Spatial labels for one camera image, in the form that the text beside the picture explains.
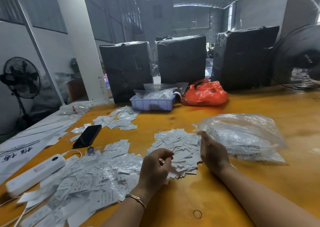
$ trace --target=orange plastic bag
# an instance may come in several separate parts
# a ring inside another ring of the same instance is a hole
[[[209,78],[197,81],[190,85],[182,97],[181,103],[184,106],[218,106],[228,100],[228,93],[223,90],[218,81],[209,82]]]

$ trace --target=black electric fan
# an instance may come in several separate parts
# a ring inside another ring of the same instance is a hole
[[[37,68],[27,59],[13,57],[6,62],[0,80],[10,88],[12,95],[17,97],[23,112],[22,118],[30,127],[30,118],[20,98],[33,99],[39,94],[41,83]]]
[[[300,27],[273,47],[273,79],[292,89],[320,87],[320,23]]]

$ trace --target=gold bangle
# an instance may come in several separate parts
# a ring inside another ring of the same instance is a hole
[[[140,204],[142,205],[144,211],[147,210],[146,205],[144,205],[144,203],[140,200],[139,197],[134,196],[134,195],[132,195],[132,194],[127,194],[125,197],[126,197],[126,198],[127,198],[127,197],[128,197],[128,198],[133,198],[135,201],[137,201],[138,203],[140,203]]]

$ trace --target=power strip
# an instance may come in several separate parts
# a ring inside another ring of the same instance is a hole
[[[15,198],[65,165],[64,157],[56,154],[8,181],[5,184],[7,192],[12,198]]]

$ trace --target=wooden table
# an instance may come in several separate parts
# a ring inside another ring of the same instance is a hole
[[[280,154],[286,166],[263,162],[232,160],[240,171],[266,185],[320,218],[320,92],[302,92],[272,87],[230,94],[221,107],[186,107],[176,104],[172,112],[143,112],[134,121],[138,128],[121,130],[102,128],[93,147],[128,139],[129,153],[144,155],[154,142],[154,133],[184,128],[192,132],[193,123],[220,113],[260,113],[274,119],[289,145]],[[112,112],[117,106],[93,108],[68,131]],[[64,136],[50,148],[16,172],[16,177],[50,156],[72,148]],[[0,196],[5,193],[0,186]],[[0,209],[0,225],[22,213],[24,205],[12,202]],[[82,226],[100,226],[118,205],[94,214]],[[141,226],[254,226],[242,206],[226,187],[212,177],[204,164],[198,164],[197,175],[170,180],[148,205]]]

